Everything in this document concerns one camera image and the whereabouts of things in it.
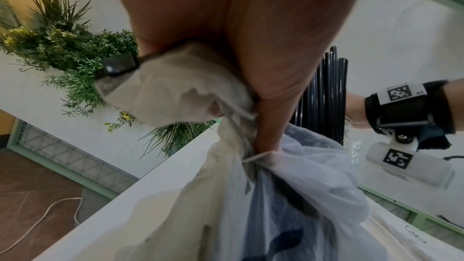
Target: tile floor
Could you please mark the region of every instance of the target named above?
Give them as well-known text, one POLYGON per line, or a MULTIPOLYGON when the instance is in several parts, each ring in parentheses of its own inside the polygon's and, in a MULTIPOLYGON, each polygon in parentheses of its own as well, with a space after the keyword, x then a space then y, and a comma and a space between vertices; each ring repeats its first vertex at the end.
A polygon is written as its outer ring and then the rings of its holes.
MULTIPOLYGON (((10 150, 0 150, 0 252, 19 239, 53 203, 81 197, 81 185, 10 150)), ((78 220, 98 211, 108 199, 86 192, 78 220)), ((73 216, 79 201, 54 206, 47 217, 0 261, 31 261, 74 228, 73 216)))

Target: human hand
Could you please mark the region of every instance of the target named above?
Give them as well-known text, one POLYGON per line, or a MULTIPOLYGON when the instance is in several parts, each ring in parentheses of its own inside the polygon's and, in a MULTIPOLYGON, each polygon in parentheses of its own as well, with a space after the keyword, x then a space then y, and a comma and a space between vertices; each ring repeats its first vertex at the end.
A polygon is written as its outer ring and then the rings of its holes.
POLYGON ((299 97, 355 0, 121 0, 139 53, 189 37, 236 60, 257 93, 257 153, 277 150, 299 97))
POLYGON ((367 121, 366 107, 364 101, 366 97, 348 92, 347 93, 347 108, 345 116, 351 120, 351 123, 356 129, 369 129, 371 126, 367 121))

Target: wrist-mounted tracker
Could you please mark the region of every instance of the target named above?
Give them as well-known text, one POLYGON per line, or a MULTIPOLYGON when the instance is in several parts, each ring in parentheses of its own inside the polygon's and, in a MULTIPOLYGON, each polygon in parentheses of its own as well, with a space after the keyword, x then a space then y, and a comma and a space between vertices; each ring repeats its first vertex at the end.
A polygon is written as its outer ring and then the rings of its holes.
POLYGON ((395 135, 403 144, 417 137, 418 150, 448 149, 451 143, 446 135, 456 130, 443 91, 447 82, 407 83, 372 94, 365 99, 370 126, 379 134, 395 135))

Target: white cable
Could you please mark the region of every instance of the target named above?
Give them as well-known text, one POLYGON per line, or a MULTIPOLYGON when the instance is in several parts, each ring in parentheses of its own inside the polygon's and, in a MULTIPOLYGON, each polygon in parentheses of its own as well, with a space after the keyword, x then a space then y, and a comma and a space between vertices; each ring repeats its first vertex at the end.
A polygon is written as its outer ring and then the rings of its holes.
POLYGON ((39 219, 39 221, 37 221, 22 237, 19 238, 19 240, 17 240, 14 244, 12 244, 8 249, 4 250, 3 252, 0 252, 0 255, 8 252, 9 250, 11 250, 14 246, 16 246, 17 244, 19 244, 19 242, 21 242, 44 218, 45 216, 47 216, 47 213, 48 211, 50 211, 50 209, 53 207, 53 205, 55 204, 58 204, 62 201, 66 201, 66 200, 80 200, 79 201, 79 206, 77 207, 77 210, 76 210, 76 213, 74 213, 74 221, 77 223, 77 224, 80 224, 78 221, 77 221, 77 212, 79 212, 79 209, 81 209, 81 206, 82 206, 82 198, 80 197, 76 197, 76 198, 67 198, 67 199, 61 199, 59 201, 56 201, 55 203, 51 204, 50 207, 47 209, 47 211, 45 211, 45 214, 42 216, 41 219, 39 219))

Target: translucent plastic bag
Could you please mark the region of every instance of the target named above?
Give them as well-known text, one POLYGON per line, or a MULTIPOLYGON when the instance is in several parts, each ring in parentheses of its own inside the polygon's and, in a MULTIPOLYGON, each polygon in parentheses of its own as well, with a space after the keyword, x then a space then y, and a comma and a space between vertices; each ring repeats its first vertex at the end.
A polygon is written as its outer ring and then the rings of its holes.
POLYGON ((104 81, 105 100, 155 127, 208 120, 219 107, 220 141, 166 220, 116 261, 383 261, 360 223, 368 204, 336 142, 289 126, 281 151, 253 155, 250 91, 233 66, 197 43, 104 81))

